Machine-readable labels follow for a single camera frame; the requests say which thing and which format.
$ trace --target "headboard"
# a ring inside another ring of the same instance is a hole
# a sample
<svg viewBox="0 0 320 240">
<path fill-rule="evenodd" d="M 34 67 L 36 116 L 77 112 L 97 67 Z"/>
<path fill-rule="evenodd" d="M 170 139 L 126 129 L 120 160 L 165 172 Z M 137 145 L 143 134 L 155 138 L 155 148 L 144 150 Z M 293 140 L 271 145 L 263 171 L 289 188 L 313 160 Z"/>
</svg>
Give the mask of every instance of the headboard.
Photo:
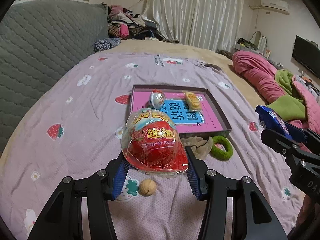
<svg viewBox="0 0 320 240">
<path fill-rule="evenodd" d="M 10 7 L 0 22 L 0 155 L 34 103 L 108 37 L 102 4 L 36 0 Z"/>
</svg>

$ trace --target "white satin curtain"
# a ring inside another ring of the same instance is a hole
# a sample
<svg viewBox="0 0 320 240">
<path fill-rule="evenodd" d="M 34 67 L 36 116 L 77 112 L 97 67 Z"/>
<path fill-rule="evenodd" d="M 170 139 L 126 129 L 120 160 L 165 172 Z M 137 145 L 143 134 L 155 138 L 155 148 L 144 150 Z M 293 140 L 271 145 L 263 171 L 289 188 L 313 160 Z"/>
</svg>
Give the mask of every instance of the white satin curtain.
<svg viewBox="0 0 320 240">
<path fill-rule="evenodd" d="M 231 51 L 244 0 L 147 0 L 142 17 L 169 40 L 198 48 Z"/>
</svg>

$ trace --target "screw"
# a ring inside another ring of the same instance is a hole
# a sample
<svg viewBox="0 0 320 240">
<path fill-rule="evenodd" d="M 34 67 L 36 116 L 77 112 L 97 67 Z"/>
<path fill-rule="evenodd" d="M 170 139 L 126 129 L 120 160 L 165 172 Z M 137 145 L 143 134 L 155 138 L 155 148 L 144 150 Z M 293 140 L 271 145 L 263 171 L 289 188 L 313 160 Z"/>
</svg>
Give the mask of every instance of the screw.
<svg viewBox="0 0 320 240">
<path fill-rule="evenodd" d="M 69 183 L 71 180 L 72 180 L 71 177 L 65 177 L 65 178 L 63 179 L 63 183 Z"/>
<path fill-rule="evenodd" d="M 105 170 L 100 170 L 100 171 L 97 172 L 97 174 L 98 174 L 98 176 L 102 177 L 102 176 L 106 175 L 107 172 Z"/>
<path fill-rule="evenodd" d="M 217 174 L 217 172 L 216 172 L 215 170 L 208 170 L 208 171 L 207 171 L 207 174 L 208 174 L 209 176 L 215 176 L 215 175 Z"/>
<path fill-rule="evenodd" d="M 248 177 L 248 176 L 244 176 L 244 177 L 242 178 L 242 180 L 243 180 L 245 183 L 250 183 L 250 182 L 252 181 L 252 179 L 251 179 L 250 177 Z"/>
</svg>

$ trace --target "green hair tie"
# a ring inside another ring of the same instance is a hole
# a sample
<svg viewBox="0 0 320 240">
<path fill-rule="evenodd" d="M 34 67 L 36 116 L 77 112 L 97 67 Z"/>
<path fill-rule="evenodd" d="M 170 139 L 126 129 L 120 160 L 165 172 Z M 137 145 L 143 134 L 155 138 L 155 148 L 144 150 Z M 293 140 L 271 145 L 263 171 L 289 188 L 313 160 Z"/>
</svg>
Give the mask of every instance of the green hair tie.
<svg viewBox="0 0 320 240">
<path fill-rule="evenodd" d="M 213 145 L 211 149 L 212 156 L 221 161 L 227 161 L 233 155 L 233 148 L 229 140 L 223 136 L 212 137 Z M 215 146 L 216 143 L 220 143 L 224 146 L 226 151 L 223 151 Z"/>
</svg>

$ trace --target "wall-mounted television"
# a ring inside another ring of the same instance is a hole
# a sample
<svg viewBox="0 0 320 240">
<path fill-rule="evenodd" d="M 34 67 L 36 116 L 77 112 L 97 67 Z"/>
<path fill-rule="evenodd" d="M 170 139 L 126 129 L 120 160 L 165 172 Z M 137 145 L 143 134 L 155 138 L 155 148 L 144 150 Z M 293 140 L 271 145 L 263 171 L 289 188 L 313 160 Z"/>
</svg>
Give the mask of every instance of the wall-mounted television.
<svg viewBox="0 0 320 240">
<path fill-rule="evenodd" d="M 320 78 L 320 50 L 316 45 L 296 36 L 292 57 Z"/>
</svg>

